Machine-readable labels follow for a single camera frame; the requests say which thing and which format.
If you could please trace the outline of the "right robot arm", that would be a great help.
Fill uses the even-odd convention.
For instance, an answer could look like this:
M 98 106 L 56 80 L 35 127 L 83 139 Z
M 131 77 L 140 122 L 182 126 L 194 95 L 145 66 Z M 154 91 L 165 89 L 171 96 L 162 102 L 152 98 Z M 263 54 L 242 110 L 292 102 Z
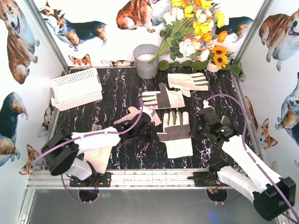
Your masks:
M 244 174 L 235 171 L 224 161 L 211 165 L 209 173 L 251 201 L 264 220 L 271 221 L 295 205 L 294 180 L 281 177 L 251 149 L 246 148 L 239 132 L 231 124 L 219 119 L 213 108 L 199 111 L 192 135 L 194 138 L 210 140 L 237 162 Z

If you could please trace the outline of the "white grey glove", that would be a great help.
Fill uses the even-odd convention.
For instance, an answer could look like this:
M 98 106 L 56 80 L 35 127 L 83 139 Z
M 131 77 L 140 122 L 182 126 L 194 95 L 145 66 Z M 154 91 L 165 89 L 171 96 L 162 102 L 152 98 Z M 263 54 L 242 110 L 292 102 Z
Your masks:
M 175 159 L 193 155 L 188 112 L 165 113 L 163 132 L 157 135 L 166 145 L 167 158 Z
M 157 110 L 185 107 L 182 91 L 170 91 L 165 83 L 159 84 L 159 91 L 142 92 L 142 100 L 146 107 Z

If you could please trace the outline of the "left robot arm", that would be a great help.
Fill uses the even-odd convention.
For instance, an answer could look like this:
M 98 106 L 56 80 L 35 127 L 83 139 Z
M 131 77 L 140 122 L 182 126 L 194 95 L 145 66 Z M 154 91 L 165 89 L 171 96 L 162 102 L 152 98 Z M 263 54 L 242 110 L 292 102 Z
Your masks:
M 126 145 L 135 140 L 157 140 L 155 122 L 145 113 L 135 115 L 132 121 L 99 131 L 71 133 L 63 129 L 42 147 L 42 158 L 52 176 L 67 174 L 80 185 L 89 187 L 96 182 L 99 172 L 91 161 L 80 160 L 77 156 L 101 147 Z

